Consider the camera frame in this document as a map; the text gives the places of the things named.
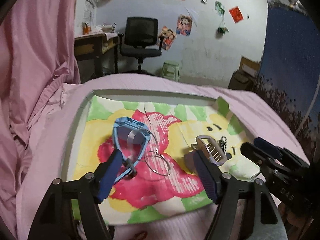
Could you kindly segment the red paper square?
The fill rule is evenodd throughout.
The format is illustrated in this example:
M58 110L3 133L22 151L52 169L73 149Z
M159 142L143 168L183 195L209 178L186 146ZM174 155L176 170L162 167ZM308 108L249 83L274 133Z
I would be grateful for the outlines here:
M229 9L229 13L234 23L238 23L244 19L239 7L233 7L232 9Z

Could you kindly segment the shallow cardboard tray box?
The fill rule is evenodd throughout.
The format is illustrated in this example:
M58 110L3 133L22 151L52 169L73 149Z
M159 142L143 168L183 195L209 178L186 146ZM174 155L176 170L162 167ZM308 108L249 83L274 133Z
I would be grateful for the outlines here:
M259 167L240 153L248 136L224 98L194 106L178 98L169 104L90 94L80 110L65 159L66 179L77 180L107 161L114 150L113 132L124 159L131 161L120 169L109 197L100 204L108 224L148 223L210 204L199 177L184 162L200 136L222 147L219 154L210 146L214 159L222 162L222 172L244 181L259 174Z

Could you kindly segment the cartoon family poster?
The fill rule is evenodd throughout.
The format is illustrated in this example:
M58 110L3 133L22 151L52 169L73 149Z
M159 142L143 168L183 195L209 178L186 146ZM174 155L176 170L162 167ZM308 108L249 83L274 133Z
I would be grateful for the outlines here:
M164 26L159 34L158 43L162 41L162 49L168 51L175 39L176 33L172 29Z

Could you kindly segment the pink bed sheet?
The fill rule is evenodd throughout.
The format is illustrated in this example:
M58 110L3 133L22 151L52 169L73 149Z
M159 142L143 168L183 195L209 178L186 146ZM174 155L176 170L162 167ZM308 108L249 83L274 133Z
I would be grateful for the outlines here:
M300 143L289 127L261 97L252 92L189 85L139 74L114 74L82 85L62 84L29 124L32 159L16 196L18 239L27 239L49 184L61 174L62 162L67 158L66 141L71 137L77 110L88 94L97 90L101 90L104 96L118 98L124 94L131 100L138 97L148 101L190 101L192 96L207 100L223 98L251 136L262 137L274 145L285 147L306 160Z

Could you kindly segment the beige smart watch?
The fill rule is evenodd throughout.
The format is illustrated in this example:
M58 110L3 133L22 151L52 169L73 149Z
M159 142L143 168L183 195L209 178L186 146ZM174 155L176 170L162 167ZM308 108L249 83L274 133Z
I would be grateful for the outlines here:
M227 138L222 136L216 141L208 135L199 135L196 137L196 143L191 144L192 151L184 155L184 163L188 171L194 173L195 165L193 155L196 150L201 150L205 157L217 166L223 165L227 161L226 155Z

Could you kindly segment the blue fabric wardrobe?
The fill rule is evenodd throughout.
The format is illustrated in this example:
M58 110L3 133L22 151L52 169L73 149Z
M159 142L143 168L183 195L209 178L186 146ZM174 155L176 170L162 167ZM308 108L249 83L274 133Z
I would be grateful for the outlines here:
M308 14L269 2L253 87L285 122L308 159L319 148L319 30Z

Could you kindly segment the blue smart watch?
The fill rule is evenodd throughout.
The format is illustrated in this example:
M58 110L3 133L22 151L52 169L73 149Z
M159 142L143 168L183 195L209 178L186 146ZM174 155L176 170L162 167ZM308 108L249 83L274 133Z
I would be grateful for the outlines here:
M144 157L150 139L151 132L143 122L127 116L115 120L112 130L112 141L114 148L120 150L122 153L123 165L125 167L125 170L115 179L115 184L126 176L135 177L137 175L136 166ZM139 152L133 157L127 157L124 154L124 149L120 143L121 141L126 141L126 146L129 151L134 150L134 147L138 146Z

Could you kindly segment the wooden desk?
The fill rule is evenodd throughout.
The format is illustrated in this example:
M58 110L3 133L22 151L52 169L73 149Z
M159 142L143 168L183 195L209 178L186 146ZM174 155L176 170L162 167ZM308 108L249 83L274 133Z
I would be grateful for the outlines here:
M118 34L111 34L111 37L108 38L107 35L102 32L81 35L74 39L74 56L77 62L93 61L92 73L86 74L85 79L81 78L81 81L88 81L105 76L103 57L111 50L113 50L114 61L112 74L118 74Z

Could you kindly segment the pink curtain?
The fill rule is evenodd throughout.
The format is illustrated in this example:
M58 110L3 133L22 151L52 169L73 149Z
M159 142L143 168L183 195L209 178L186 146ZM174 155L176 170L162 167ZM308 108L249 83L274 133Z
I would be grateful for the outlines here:
M13 236L32 120L63 83L80 82L75 7L76 0L17 0L1 23L1 219Z

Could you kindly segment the green hanging ornament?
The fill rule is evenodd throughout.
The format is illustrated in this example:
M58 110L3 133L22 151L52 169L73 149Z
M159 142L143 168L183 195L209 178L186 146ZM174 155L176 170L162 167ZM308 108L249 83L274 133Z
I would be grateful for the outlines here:
M219 35L224 35L229 32L229 30L227 29L226 24L225 24L225 17L224 16L222 16L221 22L220 22L216 32Z

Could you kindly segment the green plastic stool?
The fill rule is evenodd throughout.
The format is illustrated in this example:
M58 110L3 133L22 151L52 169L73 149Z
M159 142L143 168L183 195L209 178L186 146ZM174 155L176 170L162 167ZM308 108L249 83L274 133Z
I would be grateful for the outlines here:
M178 82L180 79L180 64L176 61L165 61L161 70L161 77Z

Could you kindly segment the black office chair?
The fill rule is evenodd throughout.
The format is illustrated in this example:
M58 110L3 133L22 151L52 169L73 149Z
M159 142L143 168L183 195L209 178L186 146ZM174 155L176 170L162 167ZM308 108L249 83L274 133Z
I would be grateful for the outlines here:
M137 70L128 72L150 75L142 69L142 64L147 58L162 55L164 37L158 35L158 20L148 17L129 17L124 33L118 33L118 37L120 55L134 58L138 62Z

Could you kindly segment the cartoon character poster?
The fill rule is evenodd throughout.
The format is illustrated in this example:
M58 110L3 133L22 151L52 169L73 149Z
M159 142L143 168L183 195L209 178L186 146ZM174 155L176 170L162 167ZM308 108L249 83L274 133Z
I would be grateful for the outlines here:
M189 36L191 33L193 19L190 16L180 15L177 19L176 34Z

